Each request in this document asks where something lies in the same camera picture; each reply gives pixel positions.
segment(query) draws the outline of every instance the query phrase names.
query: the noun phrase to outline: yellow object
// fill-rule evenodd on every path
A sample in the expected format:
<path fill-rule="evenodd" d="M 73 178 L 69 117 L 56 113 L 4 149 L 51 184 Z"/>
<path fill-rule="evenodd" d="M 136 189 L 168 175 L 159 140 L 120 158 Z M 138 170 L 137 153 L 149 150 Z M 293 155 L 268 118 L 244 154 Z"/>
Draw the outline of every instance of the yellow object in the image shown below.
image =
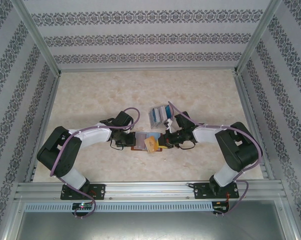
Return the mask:
<path fill-rule="evenodd" d="M 158 145 L 158 147 L 159 147 L 160 149 L 168 149 L 167 146 L 159 146 L 159 145 Z"/>
<path fill-rule="evenodd" d="M 147 151 L 152 154 L 159 149 L 159 143 L 155 140 L 154 136 L 150 136 L 144 140 Z"/>

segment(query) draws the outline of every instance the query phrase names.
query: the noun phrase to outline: gray metal surface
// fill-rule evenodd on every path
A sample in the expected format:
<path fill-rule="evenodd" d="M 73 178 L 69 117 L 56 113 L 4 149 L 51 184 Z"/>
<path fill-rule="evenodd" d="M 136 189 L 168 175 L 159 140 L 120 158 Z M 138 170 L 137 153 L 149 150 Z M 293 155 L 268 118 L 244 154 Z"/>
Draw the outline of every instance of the gray metal surface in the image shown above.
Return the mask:
<path fill-rule="evenodd" d="M 71 213 L 72 202 L 52 203 L 27 203 L 25 213 Z M 97 213 L 151 213 L 151 212 L 202 212 L 213 211 L 211 201 L 189 201 L 182 202 L 98 202 L 95 212 Z"/>
<path fill-rule="evenodd" d="M 245 201 L 230 215 L 208 212 L 25 212 L 18 240 L 281 240 L 273 201 Z"/>

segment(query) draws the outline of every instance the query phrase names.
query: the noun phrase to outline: cable connector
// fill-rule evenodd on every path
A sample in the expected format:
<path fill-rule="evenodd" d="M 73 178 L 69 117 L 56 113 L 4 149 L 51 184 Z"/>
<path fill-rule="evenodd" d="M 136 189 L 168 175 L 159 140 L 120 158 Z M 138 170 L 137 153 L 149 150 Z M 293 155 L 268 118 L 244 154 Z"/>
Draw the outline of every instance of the cable connector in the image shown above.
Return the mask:
<path fill-rule="evenodd" d="M 164 125 L 167 127 L 166 130 L 169 130 L 169 132 L 172 134 L 176 132 L 175 128 L 172 127 L 173 121 L 169 118 L 164 122 Z"/>

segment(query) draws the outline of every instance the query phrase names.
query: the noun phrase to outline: patterned wallpaper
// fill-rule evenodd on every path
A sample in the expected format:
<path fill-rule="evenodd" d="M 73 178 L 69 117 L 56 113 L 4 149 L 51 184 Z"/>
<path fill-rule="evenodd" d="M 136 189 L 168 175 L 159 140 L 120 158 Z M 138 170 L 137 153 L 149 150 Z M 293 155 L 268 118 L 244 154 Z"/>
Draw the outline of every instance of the patterned wallpaper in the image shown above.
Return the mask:
<path fill-rule="evenodd" d="M 0 0 L 0 226 L 29 170 L 55 76 L 9 0 Z"/>
<path fill-rule="evenodd" d="M 280 4 L 242 78 L 301 233 L 301 0 Z"/>
<path fill-rule="evenodd" d="M 25 0 L 62 70 L 235 67 L 270 0 Z"/>

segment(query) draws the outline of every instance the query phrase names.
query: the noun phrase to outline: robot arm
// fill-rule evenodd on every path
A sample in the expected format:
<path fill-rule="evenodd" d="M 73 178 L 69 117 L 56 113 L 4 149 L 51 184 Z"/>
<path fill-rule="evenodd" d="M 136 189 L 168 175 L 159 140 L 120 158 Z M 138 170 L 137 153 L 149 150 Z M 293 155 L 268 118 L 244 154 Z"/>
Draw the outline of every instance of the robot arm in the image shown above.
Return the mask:
<path fill-rule="evenodd" d="M 110 118 L 97 123 L 95 126 L 115 126 L 124 127 L 133 122 L 133 118 L 121 111 L 116 118 Z M 79 131 L 72 137 L 65 146 L 54 171 L 56 177 L 62 179 L 67 184 L 77 190 L 86 193 L 90 182 L 74 168 L 74 162 L 80 149 L 99 142 L 114 140 L 118 147 L 130 147 L 135 145 L 135 134 L 127 133 L 128 129 L 94 128 L 85 131 L 78 129 L 67 130 L 62 126 L 55 130 L 48 137 L 37 154 L 37 159 L 49 170 L 52 170 L 54 163 L 60 153 L 61 147 L 67 138 Z"/>
<path fill-rule="evenodd" d="M 196 143 L 218 143 L 226 163 L 209 179 L 209 188 L 218 196 L 223 188 L 233 182 L 234 178 L 248 165 L 257 161 L 259 154 L 255 145 L 244 135 L 229 129 L 206 128 L 195 125 L 181 114 L 175 116 L 181 128 L 173 133 L 168 130 L 158 140 L 160 146 L 180 148 L 184 141 Z M 230 127 L 241 130 L 252 137 L 247 128 L 236 122 Z"/>

